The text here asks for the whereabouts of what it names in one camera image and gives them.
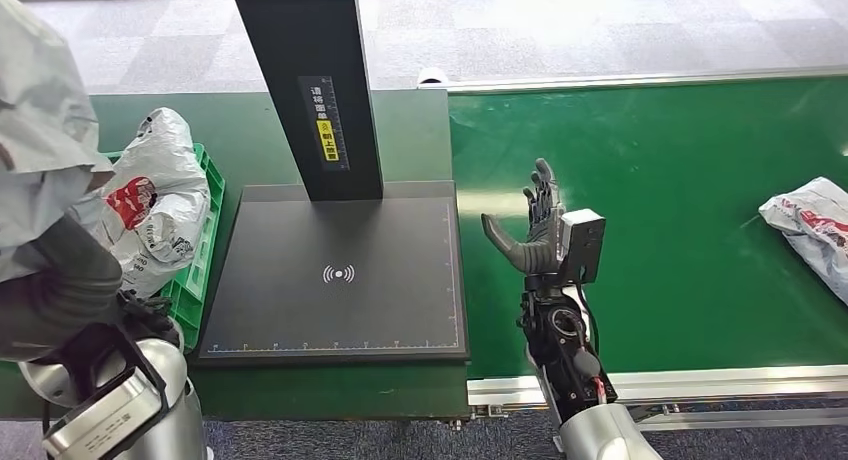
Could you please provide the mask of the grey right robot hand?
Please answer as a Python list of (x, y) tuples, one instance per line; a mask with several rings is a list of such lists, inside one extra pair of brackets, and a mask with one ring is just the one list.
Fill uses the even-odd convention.
[(562, 215), (559, 185), (553, 169), (544, 158), (535, 161), (531, 173), (534, 189), (522, 190), (527, 201), (528, 232), (524, 241), (517, 241), (506, 232), (498, 220), (486, 213), (480, 215), (484, 234), (494, 247), (518, 271), (525, 275), (553, 274), (559, 270), (561, 259)]

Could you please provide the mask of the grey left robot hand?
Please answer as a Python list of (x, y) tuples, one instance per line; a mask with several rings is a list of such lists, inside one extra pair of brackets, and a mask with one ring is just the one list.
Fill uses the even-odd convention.
[(5, 362), (50, 355), (97, 322), (122, 285), (116, 258), (68, 214), (29, 246), (46, 265), (1, 283), (1, 359)]

